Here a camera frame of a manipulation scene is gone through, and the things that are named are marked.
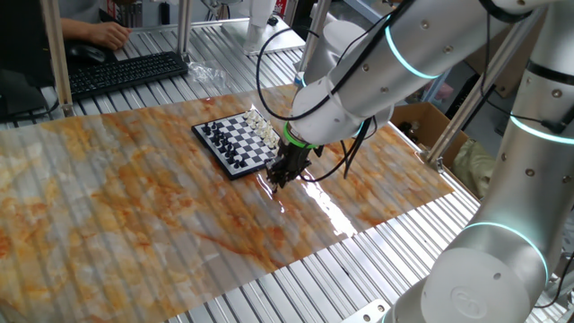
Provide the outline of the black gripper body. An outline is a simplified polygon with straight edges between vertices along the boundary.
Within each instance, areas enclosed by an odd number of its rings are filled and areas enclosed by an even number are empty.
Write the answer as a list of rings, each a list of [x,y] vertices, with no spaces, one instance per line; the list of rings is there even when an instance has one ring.
[[[298,146],[293,143],[279,142],[276,156],[268,163],[271,176],[296,176],[310,165],[308,161],[312,148],[309,144]]]

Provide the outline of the person's bare hand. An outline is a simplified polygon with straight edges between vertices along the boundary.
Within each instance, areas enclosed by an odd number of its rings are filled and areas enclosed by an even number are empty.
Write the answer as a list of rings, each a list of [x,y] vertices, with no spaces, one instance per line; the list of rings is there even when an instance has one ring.
[[[88,29],[90,43],[118,50],[125,46],[132,30],[116,22],[101,22],[91,24]]]

